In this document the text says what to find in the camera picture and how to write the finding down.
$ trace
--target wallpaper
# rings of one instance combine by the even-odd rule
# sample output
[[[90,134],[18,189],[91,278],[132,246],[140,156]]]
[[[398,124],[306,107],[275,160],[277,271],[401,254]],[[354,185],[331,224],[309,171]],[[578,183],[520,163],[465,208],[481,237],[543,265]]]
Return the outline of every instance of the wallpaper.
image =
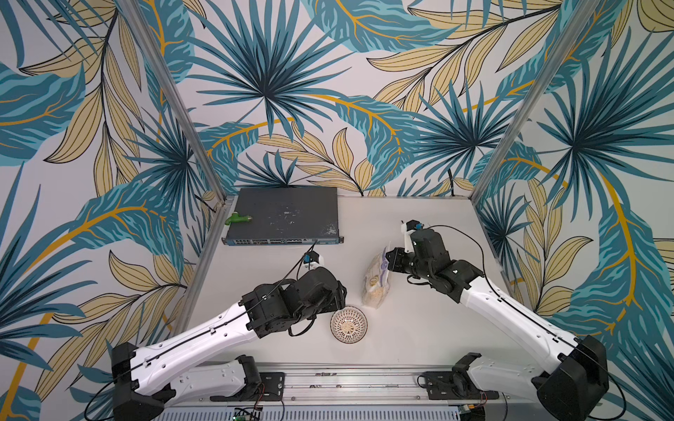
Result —
[[[0,420],[83,420],[173,328],[215,194],[114,1],[0,15]]]
[[[155,35],[226,192],[467,194],[577,3],[165,0],[175,29]],[[609,3],[578,60],[613,26]]]
[[[518,300],[605,344],[622,419],[672,420],[674,3],[615,3],[610,32],[591,55],[572,49],[477,208]],[[621,407],[611,385],[592,415]]]

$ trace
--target white table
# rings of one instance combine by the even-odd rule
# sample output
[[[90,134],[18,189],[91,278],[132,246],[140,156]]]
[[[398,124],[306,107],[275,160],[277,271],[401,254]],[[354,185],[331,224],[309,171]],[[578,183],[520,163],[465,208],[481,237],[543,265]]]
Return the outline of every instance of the white table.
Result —
[[[416,219],[426,226],[451,225],[471,235],[485,250],[487,275],[505,290],[500,266],[491,255],[469,200],[340,197],[338,207],[344,244],[316,246],[315,250],[348,290],[347,305],[365,313],[365,337],[356,344],[339,342],[330,332],[330,314],[324,314],[305,335],[273,333],[215,360],[246,354],[256,362],[436,366],[452,365],[467,352],[480,352],[504,361],[530,362],[518,344],[482,316],[428,286],[407,284],[402,273],[390,273],[391,289],[379,309],[361,304],[363,275],[372,258],[389,243],[391,247],[403,247],[401,220]],[[481,266],[479,248],[472,241],[447,228],[436,230],[453,259]],[[212,318],[257,285],[278,281],[306,249],[305,245],[231,247],[218,242],[189,328]],[[300,332],[306,323],[298,323],[293,330]]]

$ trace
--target green toy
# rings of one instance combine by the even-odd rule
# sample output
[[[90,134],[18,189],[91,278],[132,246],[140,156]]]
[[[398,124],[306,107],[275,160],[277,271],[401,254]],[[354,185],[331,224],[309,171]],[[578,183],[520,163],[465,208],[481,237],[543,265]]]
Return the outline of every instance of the green toy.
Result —
[[[239,216],[238,212],[233,212],[232,216],[227,218],[227,220],[224,222],[225,225],[229,225],[232,222],[250,222],[253,220],[253,217],[250,215],[246,216]]]

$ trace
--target plastic bag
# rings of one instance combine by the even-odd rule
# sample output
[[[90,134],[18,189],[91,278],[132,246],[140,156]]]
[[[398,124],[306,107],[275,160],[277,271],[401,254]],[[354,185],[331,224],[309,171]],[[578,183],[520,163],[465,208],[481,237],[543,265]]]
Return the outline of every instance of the plastic bag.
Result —
[[[378,309],[384,302],[390,285],[388,283],[388,260],[386,248],[372,259],[363,279],[363,305]]]

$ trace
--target wire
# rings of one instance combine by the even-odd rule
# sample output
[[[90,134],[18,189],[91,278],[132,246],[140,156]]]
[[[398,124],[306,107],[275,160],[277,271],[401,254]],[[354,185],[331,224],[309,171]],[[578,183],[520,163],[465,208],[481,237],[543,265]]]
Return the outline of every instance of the wire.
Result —
[[[505,414],[503,414],[503,421],[506,421],[506,418],[508,417],[508,399],[506,398],[505,393],[501,392],[501,394],[503,395],[503,401],[505,402]]]
[[[608,371],[606,368],[604,368],[601,364],[599,364],[599,361],[597,361],[597,360],[595,360],[594,358],[592,358],[591,356],[589,356],[585,351],[581,350],[580,348],[577,348],[577,345],[572,345],[572,344],[570,344],[569,342],[567,342],[566,340],[564,340],[564,338],[562,338],[561,336],[558,336],[555,332],[550,331],[547,327],[541,325],[539,322],[537,322],[537,321],[535,321],[534,319],[532,319],[531,317],[529,317],[526,313],[522,312],[520,309],[518,309],[517,307],[515,307],[514,305],[512,305],[510,302],[508,302],[508,300],[504,299],[504,298],[501,296],[501,294],[499,294],[498,292],[496,292],[496,289],[493,287],[493,285],[491,285],[491,282],[489,281],[489,278],[487,277],[487,271],[486,271],[486,269],[485,269],[485,251],[482,249],[482,246],[480,245],[479,242],[477,242],[473,237],[469,236],[469,235],[466,234],[465,232],[463,232],[463,231],[461,231],[461,230],[459,230],[459,229],[457,229],[457,228],[454,228],[453,226],[449,226],[449,225],[440,225],[440,224],[438,224],[438,225],[430,226],[430,227],[428,227],[428,229],[435,228],[435,227],[438,227],[438,226],[443,226],[443,227],[445,227],[445,228],[451,228],[452,230],[454,230],[454,231],[456,231],[456,232],[459,232],[460,234],[465,235],[465,236],[468,237],[472,242],[474,242],[475,244],[477,244],[477,246],[480,248],[480,253],[482,253],[482,273],[483,273],[484,276],[485,276],[485,280],[487,281],[487,285],[489,285],[489,288],[491,289],[491,291],[496,295],[496,297],[498,297],[498,298],[500,299],[500,301],[502,301],[502,302],[506,303],[507,305],[511,306],[516,312],[520,313],[522,316],[524,316],[524,317],[526,317],[527,319],[529,319],[529,321],[531,321],[532,323],[534,323],[535,325],[537,325],[537,326],[540,327],[541,329],[545,330],[546,333],[552,335],[555,339],[557,339],[557,340],[559,340],[559,341],[561,341],[561,342],[567,344],[568,346],[570,346],[571,348],[575,349],[575,350],[578,351],[579,353],[585,355],[587,358],[589,358],[591,361],[593,361],[593,362],[596,364],[597,367],[599,367],[601,370],[603,370],[603,371],[607,374],[607,376],[609,377],[609,379],[610,379],[611,381],[613,381],[613,384],[617,386],[618,391],[620,392],[620,396],[621,396],[622,399],[623,399],[623,410],[620,412],[620,414],[617,415],[617,416],[615,416],[615,417],[613,417],[613,418],[595,418],[595,417],[589,416],[589,415],[588,415],[588,418],[591,418],[591,419],[597,420],[597,421],[614,421],[614,420],[620,419],[620,418],[625,414],[625,412],[627,412],[627,400],[625,399],[625,393],[623,392],[623,389],[620,387],[620,384],[613,378],[613,376],[611,376],[611,373],[609,373],[609,371]]]
[[[309,331],[309,329],[311,329],[311,326],[313,326],[313,322],[316,321],[316,315],[314,315],[314,316],[312,316],[312,317],[313,317],[313,318],[309,318],[309,320],[311,320],[311,322],[309,322],[309,326],[306,326],[306,327],[304,328],[304,330],[302,330],[302,332],[300,332],[300,333],[298,333],[298,334],[293,334],[293,327],[292,327],[292,326],[289,326],[289,327],[288,327],[288,334],[289,334],[290,336],[295,337],[295,336],[302,336],[302,335],[304,335],[305,333],[307,333],[307,332]]]
[[[260,393],[259,398],[257,399],[257,401],[255,401],[255,405],[253,405],[253,410],[254,410],[254,411],[255,411],[255,410],[259,411],[259,409],[257,408],[257,405],[259,404],[259,400],[262,399],[262,396],[264,395],[264,388],[265,388],[265,385],[264,385],[264,383],[262,383],[262,392]]]
[[[278,287],[280,287],[281,284],[283,284],[283,282],[287,279],[288,275],[290,275],[290,274],[293,272],[293,270],[295,270],[295,268],[296,268],[298,265],[301,266],[302,261],[304,260],[304,256],[305,256],[307,253],[313,251],[313,248],[314,248],[314,246],[316,245],[317,242],[318,242],[318,240],[316,240],[316,241],[313,242],[313,244],[311,245],[311,247],[309,247],[309,250],[307,250],[306,252],[304,252],[304,254],[302,254],[302,257],[297,261],[297,263],[293,265],[293,267],[288,271],[288,273],[285,274],[285,276],[284,276],[283,278],[281,278],[280,281],[277,281],[277,282],[276,282],[276,286],[274,286],[274,289],[272,289],[271,291],[269,291],[269,293],[266,294],[266,295],[262,298],[262,300],[258,301],[257,304],[255,304],[254,306],[252,306],[250,309],[243,311],[240,315],[235,316],[235,317],[233,317],[232,319],[229,319],[228,321],[226,321],[226,322],[224,322],[224,323],[221,323],[221,324],[215,326],[213,329],[219,329],[219,328],[221,328],[221,327],[223,327],[223,326],[227,326],[229,323],[232,323],[233,321],[237,320],[239,317],[243,316],[244,314],[247,314],[249,311],[251,311],[251,310],[253,310],[255,307],[259,306],[259,305],[262,303],[262,301],[266,299],[267,296],[270,296],[271,294],[273,294],[273,293],[278,289]],[[98,397],[98,395],[101,394],[101,392],[103,392],[109,385],[113,384],[113,383],[114,383],[117,379],[119,379],[120,377],[122,377],[122,376],[124,376],[124,375],[130,373],[131,371],[134,371],[135,369],[137,369],[137,368],[139,368],[139,367],[141,367],[141,366],[143,366],[143,365],[145,365],[145,364],[148,364],[148,365],[149,365],[149,363],[150,363],[151,361],[156,360],[157,358],[161,357],[162,355],[166,354],[167,352],[170,352],[171,350],[174,350],[175,348],[177,348],[177,347],[179,347],[179,346],[182,346],[182,345],[186,344],[187,342],[190,342],[190,341],[193,340],[193,339],[197,339],[198,337],[201,337],[201,336],[203,336],[203,335],[205,335],[205,334],[207,334],[207,333],[210,333],[210,332],[211,332],[211,329],[205,330],[205,331],[203,331],[203,332],[201,332],[201,333],[197,333],[196,335],[194,335],[194,336],[192,336],[192,337],[188,337],[188,338],[185,339],[184,341],[181,341],[181,342],[179,342],[178,344],[176,344],[176,345],[174,345],[174,346],[171,346],[171,347],[167,348],[166,350],[164,350],[163,352],[160,352],[159,354],[153,356],[152,358],[147,359],[147,361],[141,362],[141,363],[138,364],[137,366],[131,367],[131,368],[129,368],[128,370],[126,370],[125,372],[118,374],[114,379],[110,380],[105,386],[101,387],[100,390],[97,391],[96,394],[91,398],[91,400],[89,401],[89,403],[86,404],[86,407],[84,408],[84,413],[83,413],[84,419],[85,419],[86,421],[107,421],[107,420],[112,420],[112,419],[115,417],[114,415],[113,415],[113,416],[109,416],[109,417],[107,417],[107,418],[97,418],[97,419],[95,419],[95,420],[93,420],[93,419],[91,419],[91,418],[89,418],[89,417],[87,416],[87,412],[89,411],[89,407],[91,406],[91,404],[92,404],[92,402],[94,401],[94,399],[96,399],[96,398]]]
[[[407,277],[407,283],[410,284],[410,285],[430,285],[431,284],[430,282],[419,282],[419,283],[412,282],[412,281],[410,281],[410,278],[421,279],[421,278],[415,277],[414,275],[409,275]]]
[[[267,394],[274,395],[274,396],[278,397],[278,401],[281,403],[281,405],[283,405],[283,413],[281,413],[281,419],[279,420],[279,421],[283,421],[283,418],[286,416],[286,404],[283,403],[283,398],[278,393],[267,392]]]
[[[234,417],[236,418],[236,417],[240,416],[241,413],[244,413],[244,414],[248,415],[253,421],[259,421],[259,416],[255,415],[255,414],[252,414],[252,413],[251,413],[250,411],[248,411],[248,410],[253,410],[253,412],[255,412],[255,408],[251,408],[251,407],[246,407],[246,408],[234,408],[234,411],[236,411],[236,412],[234,413]]]

